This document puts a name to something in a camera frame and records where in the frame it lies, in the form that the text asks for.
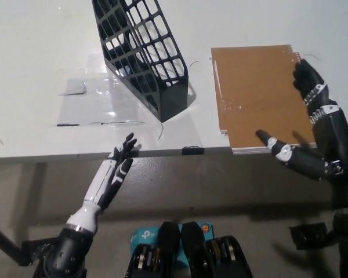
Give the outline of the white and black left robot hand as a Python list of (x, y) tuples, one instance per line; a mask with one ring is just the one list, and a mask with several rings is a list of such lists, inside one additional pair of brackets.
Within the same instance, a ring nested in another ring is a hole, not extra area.
[(108, 158), (102, 161), (81, 208), (69, 217), (66, 227), (77, 232), (96, 234), (99, 215), (111, 204), (131, 169), (136, 143), (137, 139), (130, 133), (122, 145), (115, 147)]

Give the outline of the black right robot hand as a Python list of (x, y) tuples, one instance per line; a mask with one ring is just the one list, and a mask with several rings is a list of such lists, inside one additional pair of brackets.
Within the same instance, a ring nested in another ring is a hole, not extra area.
[(283, 142), (259, 129), (256, 136), (287, 168), (332, 187), (332, 207), (348, 214), (348, 122), (332, 99), (328, 84), (305, 59), (294, 66), (293, 86), (300, 92), (312, 125), (316, 152)]

